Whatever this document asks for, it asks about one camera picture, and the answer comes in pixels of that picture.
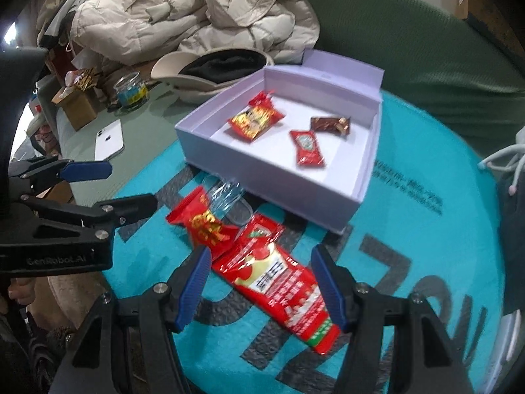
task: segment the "glass jar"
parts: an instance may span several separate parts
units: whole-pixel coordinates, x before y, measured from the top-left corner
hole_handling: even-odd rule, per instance
[[[149,98],[148,88],[138,72],[122,77],[113,88],[122,108],[128,111],[136,110]]]

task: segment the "candy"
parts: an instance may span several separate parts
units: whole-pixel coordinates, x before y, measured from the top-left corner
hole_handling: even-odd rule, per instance
[[[309,130],[290,130],[290,135],[297,147],[297,164],[299,166],[324,166],[316,134]]]
[[[238,135],[250,142],[284,118],[274,108],[267,93],[259,93],[248,104],[250,109],[230,118],[228,123]]]
[[[330,132],[348,136],[350,134],[350,119],[345,117],[312,117],[310,129],[314,132]]]
[[[190,192],[166,216],[172,225],[183,225],[190,234],[192,246],[204,244],[217,259],[230,250],[235,242],[239,228],[223,224],[209,210],[209,198],[202,186]]]
[[[212,268],[315,352],[326,354],[340,330],[330,320],[312,271],[271,236],[250,238],[222,255]]]

